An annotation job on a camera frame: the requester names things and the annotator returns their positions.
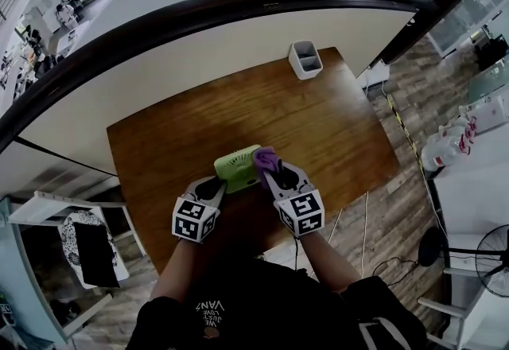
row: purple cloth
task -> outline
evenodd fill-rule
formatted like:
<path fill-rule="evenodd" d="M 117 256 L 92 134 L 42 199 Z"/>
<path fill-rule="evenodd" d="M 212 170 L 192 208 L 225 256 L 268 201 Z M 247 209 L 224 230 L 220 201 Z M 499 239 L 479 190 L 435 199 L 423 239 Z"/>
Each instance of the purple cloth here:
<path fill-rule="evenodd" d="M 271 172 L 277 173 L 279 171 L 280 161 L 281 158 L 276 155 L 272 146 L 264 146 L 263 148 L 253 152 L 254 166 L 256 167 L 258 177 L 260 178 L 260 183 L 262 183 L 262 187 L 264 189 L 270 190 L 269 184 L 267 183 L 263 172 L 269 170 Z"/>

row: white pen holder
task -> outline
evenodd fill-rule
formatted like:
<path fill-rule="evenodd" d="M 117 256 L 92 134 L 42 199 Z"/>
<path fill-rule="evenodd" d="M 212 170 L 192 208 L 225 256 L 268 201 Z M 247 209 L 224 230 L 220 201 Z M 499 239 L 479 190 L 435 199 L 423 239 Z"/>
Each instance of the white pen holder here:
<path fill-rule="evenodd" d="M 292 43 L 288 60 L 299 80 L 312 79 L 324 68 L 317 48 L 311 41 Z"/>

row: black fan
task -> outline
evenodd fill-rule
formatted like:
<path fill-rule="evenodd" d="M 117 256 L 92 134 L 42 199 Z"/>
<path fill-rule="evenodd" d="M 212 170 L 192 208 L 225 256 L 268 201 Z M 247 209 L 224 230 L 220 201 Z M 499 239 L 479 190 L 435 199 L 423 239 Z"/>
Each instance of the black fan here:
<path fill-rule="evenodd" d="M 458 252 L 476 256 L 476 270 L 480 281 L 492 294 L 509 298 L 509 225 L 487 233 L 476 250 L 446 247 L 441 231 L 430 228 L 419 245 L 419 264 L 430 266 L 442 252 Z"/>

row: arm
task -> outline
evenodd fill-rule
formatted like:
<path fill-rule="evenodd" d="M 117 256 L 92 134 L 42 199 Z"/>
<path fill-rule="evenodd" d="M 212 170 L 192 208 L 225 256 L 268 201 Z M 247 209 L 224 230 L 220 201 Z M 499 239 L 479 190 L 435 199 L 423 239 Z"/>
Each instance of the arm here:
<path fill-rule="evenodd" d="M 351 263 L 328 245 L 318 232 L 303 235 L 301 243 L 318 279 L 330 290 L 342 292 L 348 285 L 360 280 Z"/>
<path fill-rule="evenodd" d="M 183 303 L 191 285 L 200 251 L 201 244 L 187 239 L 179 241 L 153 288 L 150 300 L 168 297 Z"/>

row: yellow black tape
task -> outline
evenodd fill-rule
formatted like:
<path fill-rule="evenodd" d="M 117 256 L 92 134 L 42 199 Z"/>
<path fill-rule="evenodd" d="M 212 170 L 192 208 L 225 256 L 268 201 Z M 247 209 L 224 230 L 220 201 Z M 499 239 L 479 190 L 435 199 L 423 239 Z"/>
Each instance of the yellow black tape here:
<path fill-rule="evenodd" d="M 383 92 L 383 95 L 385 96 L 385 99 L 387 100 L 387 103 L 389 104 L 389 108 L 392 110 L 394 115 L 396 115 L 396 119 L 398 120 L 399 125 L 403 129 L 403 132 L 405 133 L 406 139 L 408 139 L 408 143 L 410 144 L 410 146 L 411 146 L 411 148 L 412 148 L 412 150 L 414 152 L 415 159 L 417 160 L 417 163 L 419 164 L 419 169 L 421 170 L 422 174 L 424 174 L 424 166 L 422 164 L 421 157 L 419 156 L 419 151 L 418 151 L 417 147 L 415 146 L 415 142 L 412 141 L 412 137 L 410 136 L 410 132 L 408 132 L 408 130 L 406 129 L 405 123 L 401 119 L 401 116 L 399 115 L 398 111 L 396 111 L 396 109 L 394 108 L 393 103 L 389 100 L 389 97 L 387 96 L 387 94 L 385 94 Z"/>

